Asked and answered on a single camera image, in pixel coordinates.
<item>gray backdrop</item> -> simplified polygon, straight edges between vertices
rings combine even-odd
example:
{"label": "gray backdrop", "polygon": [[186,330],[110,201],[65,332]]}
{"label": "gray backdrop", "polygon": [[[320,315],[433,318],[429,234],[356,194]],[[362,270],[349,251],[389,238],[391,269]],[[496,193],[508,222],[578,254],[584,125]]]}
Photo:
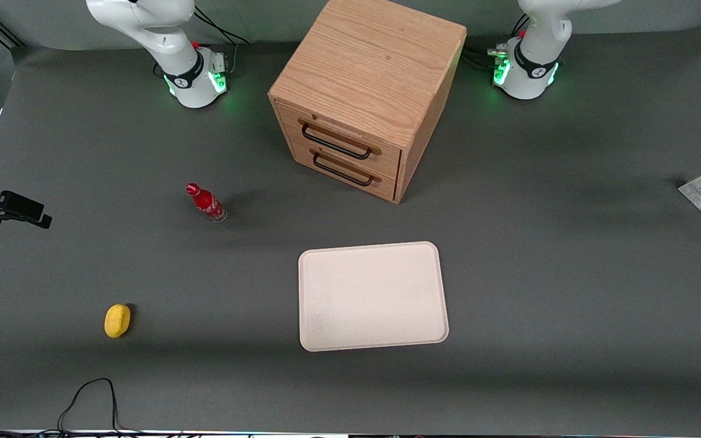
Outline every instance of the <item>gray backdrop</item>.
{"label": "gray backdrop", "polygon": [[[509,32],[521,14],[515,0],[396,0],[467,26],[470,35]],[[300,41],[326,0],[197,0],[219,26],[251,41]],[[572,16],[576,33],[685,30],[701,26],[701,0],[623,0]],[[29,45],[89,50],[136,47],[101,26],[83,0],[0,0],[0,20]],[[184,26],[189,37],[220,41],[200,20]]]}

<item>plastic tray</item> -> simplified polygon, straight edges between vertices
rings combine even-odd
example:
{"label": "plastic tray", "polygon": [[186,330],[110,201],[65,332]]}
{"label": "plastic tray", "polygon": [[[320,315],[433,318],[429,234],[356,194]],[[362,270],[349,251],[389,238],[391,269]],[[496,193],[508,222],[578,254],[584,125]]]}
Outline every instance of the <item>plastic tray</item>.
{"label": "plastic tray", "polygon": [[312,249],[299,258],[299,337],[309,352],[434,344],[448,336],[431,242]]}

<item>drawer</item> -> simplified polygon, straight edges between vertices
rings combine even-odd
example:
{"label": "drawer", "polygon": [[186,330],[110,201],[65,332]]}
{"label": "drawer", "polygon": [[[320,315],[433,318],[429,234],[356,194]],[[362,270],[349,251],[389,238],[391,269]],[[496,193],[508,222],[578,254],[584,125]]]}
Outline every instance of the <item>drawer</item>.
{"label": "drawer", "polygon": [[310,169],[321,172],[356,189],[364,190],[379,198],[393,201],[397,180],[387,175],[379,175],[359,169],[355,163],[328,155],[317,147],[294,144],[294,159]]}
{"label": "drawer", "polygon": [[397,178],[399,149],[354,139],[346,130],[331,127],[319,116],[283,105],[282,102],[277,103],[277,110],[292,144],[312,147],[322,156],[347,161],[356,169]]}

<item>wood grain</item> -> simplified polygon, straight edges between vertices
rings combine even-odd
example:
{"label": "wood grain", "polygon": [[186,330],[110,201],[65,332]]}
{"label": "wood grain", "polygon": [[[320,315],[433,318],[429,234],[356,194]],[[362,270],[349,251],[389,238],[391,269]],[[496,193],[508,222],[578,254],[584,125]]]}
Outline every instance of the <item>wood grain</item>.
{"label": "wood grain", "polygon": [[[329,0],[270,88],[296,161],[402,200],[450,92],[467,29],[387,0]],[[304,138],[309,133],[359,160]],[[369,187],[317,169],[315,153]]]}
{"label": "wood grain", "polygon": [[270,94],[406,150],[466,34],[386,0],[329,0]]}

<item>bottle cap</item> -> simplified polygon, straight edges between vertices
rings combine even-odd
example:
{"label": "bottle cap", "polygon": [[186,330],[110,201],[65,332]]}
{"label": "bottle cap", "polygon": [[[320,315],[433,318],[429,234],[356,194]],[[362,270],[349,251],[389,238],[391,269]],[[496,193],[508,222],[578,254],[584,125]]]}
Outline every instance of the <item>bottle cap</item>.
{"label": "bottle cap", "polygon": [[186,186],[186,192],[188,192],[191,196],[196,196],[200,194],[201,191],[202,189],[200,189],[200,186],[195,183],[189,183],[189,185]]}

